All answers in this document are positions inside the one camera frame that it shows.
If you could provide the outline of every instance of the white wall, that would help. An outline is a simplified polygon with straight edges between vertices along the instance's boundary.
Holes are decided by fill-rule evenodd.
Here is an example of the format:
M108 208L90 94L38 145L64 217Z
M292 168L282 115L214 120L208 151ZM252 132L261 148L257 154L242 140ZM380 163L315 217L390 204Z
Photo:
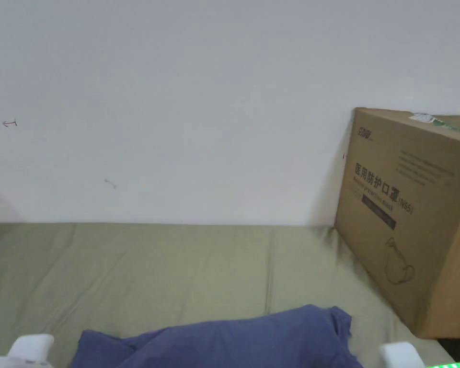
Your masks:
M332 224L359 105L460 114L460 0L0 0L0 221Z

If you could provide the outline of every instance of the wrinkled fabric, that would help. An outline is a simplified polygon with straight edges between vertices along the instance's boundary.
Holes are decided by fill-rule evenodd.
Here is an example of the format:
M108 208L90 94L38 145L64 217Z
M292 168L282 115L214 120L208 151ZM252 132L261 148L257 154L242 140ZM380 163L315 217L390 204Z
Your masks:
M360 368L351 316L313 305L250 320L169 327L129 339L86 330L71 368Z

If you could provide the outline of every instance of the cardboard box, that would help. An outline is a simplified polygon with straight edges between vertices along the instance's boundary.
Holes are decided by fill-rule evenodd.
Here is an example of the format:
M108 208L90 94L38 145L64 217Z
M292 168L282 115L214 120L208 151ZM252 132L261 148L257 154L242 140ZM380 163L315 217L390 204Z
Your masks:
M460 116L356 109L335 226L414 334L460 338Z

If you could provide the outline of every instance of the red mark on wall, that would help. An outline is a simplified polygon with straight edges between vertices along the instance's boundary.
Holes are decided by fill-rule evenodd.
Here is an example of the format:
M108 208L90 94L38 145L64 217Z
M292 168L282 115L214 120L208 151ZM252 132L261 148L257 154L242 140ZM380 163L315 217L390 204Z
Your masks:
M10 123L7 123L7 121L4 121L3 123L3 126L5 127L9 127L10 124L15 124L15 126L17 126L17 122L16 122L16 119L14 119L12 122Z

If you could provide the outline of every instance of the printed label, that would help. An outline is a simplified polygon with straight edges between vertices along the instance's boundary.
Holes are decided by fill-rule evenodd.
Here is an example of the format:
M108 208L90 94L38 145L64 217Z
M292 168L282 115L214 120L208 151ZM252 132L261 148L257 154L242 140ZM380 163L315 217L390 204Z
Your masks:
M422 114L422 113L418 112L417 114L414 114L413 116L411 116L409 119L417 120L417 121L420 121L422 123L432 123L432 122L434 122L435 117L431 116L429 114Z
M365 166L356 163L355 174L357 176L353 176L353 181L389 211L393 211L395 205L410 214L414 211L414 206L400 196L398 188L382 180Z
M375 202L373 202L365 195L363 195L363 198L361 198L361 202L370 208L372 212L380 218L381 221L385 222L392 230L395 230L395 225L397 225L397 222L392 219L387 212L378 207Z
M423 123L433 123L433 125L436 126L436 127L439 126L439 127L442 127L442 128L448 129L448 130L458 131L460 133L460 128L459 127L453 126L452 124L444 122L444 121L442 121L440 119L437 119L434 116L429 115L429 114L417 113L417 114L414 114L413 116L411 116L409 119L420 121L420 122L423 122Z
M450 187L455 176L452 171L405 150L400 150L399 162L395 170L420 186L440 184L443 187Z

